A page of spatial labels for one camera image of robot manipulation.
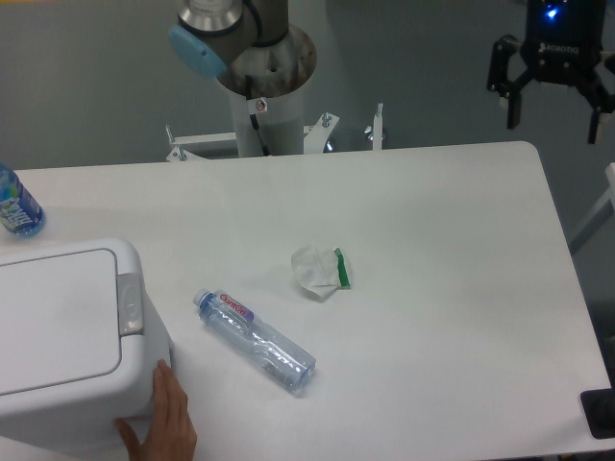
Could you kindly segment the silver robot arm blue cap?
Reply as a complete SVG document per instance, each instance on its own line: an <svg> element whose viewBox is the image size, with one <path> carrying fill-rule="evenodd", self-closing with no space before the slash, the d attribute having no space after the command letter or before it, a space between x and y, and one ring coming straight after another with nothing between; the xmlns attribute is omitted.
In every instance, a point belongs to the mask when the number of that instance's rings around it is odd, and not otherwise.
<svg viewBox="0 0 615 461"><path fill-rule="evenodd" d="M492 47L486 88L499 95L506 125L521 119L522 91L532 81L575 88L592 109L587 141L597 140L614 96L596 71L614 68L603 50L604 1L528 1L523 39L505 35ZM297 92L313 75L313 42L290 24L285 1L180 1L168 32L176 56L264 112Z"/></svg>

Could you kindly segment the bare human hand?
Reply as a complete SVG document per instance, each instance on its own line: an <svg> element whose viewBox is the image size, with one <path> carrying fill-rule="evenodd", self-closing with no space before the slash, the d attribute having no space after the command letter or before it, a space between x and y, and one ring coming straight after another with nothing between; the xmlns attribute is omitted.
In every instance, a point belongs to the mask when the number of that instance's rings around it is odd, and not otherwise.
<svg viewBox="0 0 615 461"><path fill-rule="evenodd" d="M187 393L160 360L153 372L153 416L143 442L124 419L113 425L130 460L192 460L198 436L188 413Z"/></svg>

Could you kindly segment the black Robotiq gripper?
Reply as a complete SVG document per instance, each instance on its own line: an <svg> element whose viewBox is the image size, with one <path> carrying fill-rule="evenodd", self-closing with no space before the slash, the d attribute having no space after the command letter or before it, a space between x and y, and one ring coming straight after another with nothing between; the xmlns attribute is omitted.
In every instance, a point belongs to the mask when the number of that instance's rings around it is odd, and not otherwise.
<svg viewBox="0 0 615 461"><path fill-rule="evenodd" d="M603 120L614 112L614 95L595 71L599 63L614 73L614 52L603 51L604 1L529 1L523 44L504 35L492 46L486 89L506 102L506 127L521 120L521 91L531 81L575 86L592 108L588 144L599 140ZM520 53L527 69L508 78L511 58Z"/></svg>

